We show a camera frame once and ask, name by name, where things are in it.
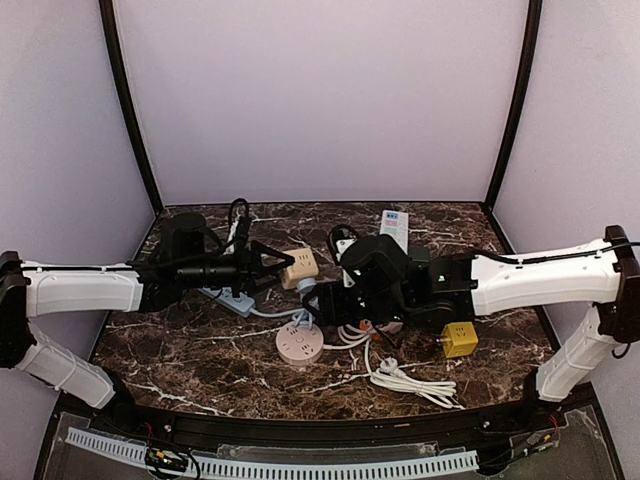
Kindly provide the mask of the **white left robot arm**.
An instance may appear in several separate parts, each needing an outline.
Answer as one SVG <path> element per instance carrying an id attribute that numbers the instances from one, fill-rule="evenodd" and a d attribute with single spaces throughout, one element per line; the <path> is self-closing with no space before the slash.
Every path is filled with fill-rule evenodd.
<path id="1" fill-rule="evenodd" d="M 258 241 L 176 259 L 148 258 L 113 265 L 47 265 L 15 251 L 1 255 L 1 365 L 17 369 L 95 410 L 131 400 L 115 374 L 78 357 L 30 321 L 84 311 L 156 312 L 190 289 L 252 294 L 278 282 L 293 256 Z"/>

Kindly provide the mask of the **beige cube socket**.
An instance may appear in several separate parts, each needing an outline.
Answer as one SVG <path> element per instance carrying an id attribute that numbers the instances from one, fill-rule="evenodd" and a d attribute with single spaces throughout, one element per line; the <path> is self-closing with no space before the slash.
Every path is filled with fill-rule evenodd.
<path id="1" fill-rule="evenodd" d="M 319 267 L 311 248 L 299 248 L 285 251 L 294 258 L 294 263 L 281 274 L 281 285 L 285 290 L 292 290 L 304 279 L 316 278 Z"/>

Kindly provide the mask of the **dark green cube socket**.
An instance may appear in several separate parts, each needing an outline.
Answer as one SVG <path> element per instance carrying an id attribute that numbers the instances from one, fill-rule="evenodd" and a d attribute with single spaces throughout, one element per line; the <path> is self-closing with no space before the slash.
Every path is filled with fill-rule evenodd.
<path id="1" fill-rule="evenodd" d="M 431 262 L 431 252 L 428 247 L 411 247 L 408 255 L 413 263 L 429 265 Z"/>

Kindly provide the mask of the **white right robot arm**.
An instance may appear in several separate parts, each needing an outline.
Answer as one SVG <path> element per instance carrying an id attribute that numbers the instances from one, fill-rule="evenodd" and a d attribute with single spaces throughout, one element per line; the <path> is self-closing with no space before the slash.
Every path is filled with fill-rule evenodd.
<path id="1" fill-rule="evenodd" d="M 388 234 L 328 241 L 346 280 L 319 283 L 302 295 L 321 326 L 368 320 L 430 329 L 501 311 L 588 302 L 583 321 L 530 379 L 531 396 L 561 402 L 619 345 L 639 339 L 637 243 L 618 225 L 587 244 L 547 252 L 489 251 L 434 257 L 404 251 Z"/>

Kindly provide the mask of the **yellow cube socket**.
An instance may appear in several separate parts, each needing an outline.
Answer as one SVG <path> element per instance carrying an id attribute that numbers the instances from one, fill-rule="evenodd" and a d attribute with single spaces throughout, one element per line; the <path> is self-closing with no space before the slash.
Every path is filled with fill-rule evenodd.
<path id="1" fill-rule="evenodd" d="M 478 337 L 472 322 L 447 324 L 439 337 L 444 356 L 447 359 L 471 355 L 478 344 Z"/>

